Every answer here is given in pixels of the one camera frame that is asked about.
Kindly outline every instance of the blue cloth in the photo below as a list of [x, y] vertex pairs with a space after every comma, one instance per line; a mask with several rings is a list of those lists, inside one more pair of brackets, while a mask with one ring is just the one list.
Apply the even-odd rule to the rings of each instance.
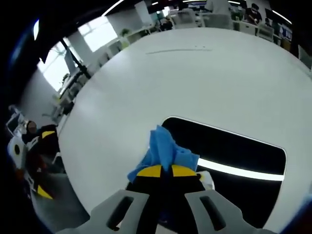
[[159, 164], [166, 172], [173, 164], [196, 171], [198, 159], [199, 155], [178, 146], [170, 132], [158, 125], [155, 130], [151, 131], [150, 149], [137, 167], [128, 174], [128, 179], [133, 182], [139, 171]]

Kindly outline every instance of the yellow stripe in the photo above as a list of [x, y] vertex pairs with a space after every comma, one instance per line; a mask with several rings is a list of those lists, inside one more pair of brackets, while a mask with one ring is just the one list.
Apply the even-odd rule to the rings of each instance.
[[45, 190], [42, 189], [40, 185], [38, 185], [37, 193], [45, 198], [53, 199], [50, 195], [48, 195], [48, 193]]
[[42, 139], [44, 139], [46, 136], [51, 135], [51, 134], [53, 134], [53, 133], [55, 133], [55, 131], [46, 131], [46, 132], [43, 132], [43, 133], [42, 133]]
[[160, 177], [161, 165], [156, 165], [141, 170], [137, 176]]
[[174, 177], [181, 177], [181, 176], [195, 176], [196, 173], [192, 171], [190, 168], [182, 167], [179, 165], [172, 165], [172, 172]]

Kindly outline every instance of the round table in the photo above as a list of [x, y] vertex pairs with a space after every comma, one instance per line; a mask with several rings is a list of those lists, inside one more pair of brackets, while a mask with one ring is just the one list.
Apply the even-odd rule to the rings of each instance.
[[309, 74], [281, 47], [237, 31], [190, 28], [143, 37], [88, 81], [59, 136], [79, 200], [90, 213], [124, 189], [150, 130], [178, 116], [285, 149], [285, 179], [264, 227], [280, 231], [311, 184]]

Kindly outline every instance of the black pole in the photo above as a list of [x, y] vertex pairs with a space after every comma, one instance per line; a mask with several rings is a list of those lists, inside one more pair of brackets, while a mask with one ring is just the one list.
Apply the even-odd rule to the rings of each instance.
[[60, 42], [61, 42], [62, 45], [65, 47], [65, 49], [66, 49], [67, 51], [70, 52], [70, 54], [72, 55], [73, 61], [77, 64], [77, 66], [78, 66], [78, 68], [81, 70], [81, 72], [84, 73], [85, 76], [86, 76], [88, 79], [90, 79], [91, 76], [90, 76], [90, 74], [88, 73], [88, 70], [87, 70], [86, 66], [82, 65], [82, 64], [78, 61], [78, 59], [74, 56], [74, 54], [73, 54], [73, 53], [71, 52], [71, 50], [68, 48], [68, 46], [67, 46], [67, 44], [65, 43], [64, 39], [61, 39]]

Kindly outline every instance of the yellow marking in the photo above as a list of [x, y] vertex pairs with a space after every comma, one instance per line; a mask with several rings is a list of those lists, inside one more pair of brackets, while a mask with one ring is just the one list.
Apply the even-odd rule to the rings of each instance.
[[179, 165], [172, 165], [172, 172], [174, 177], [181, 177], [181, 176], [195, 176], [196, 173], [192, 171], [190, 168], [182, 167]]
[[43, 132], [43, 133], [42, 133], [42, 139], [44, 139], [46, 136], [51, 135], [51, 134], [53, 134], [53, 133], [55, 133], [55, 131], [46, 131], [46, 132]]
[[156, 165], [141, 170], [137, 176], [160, 177], [161, 165]]
[[45, 198], [53, 199], [45, 190], [42, 189], [40, 185], [38, 185], [37, 193]]

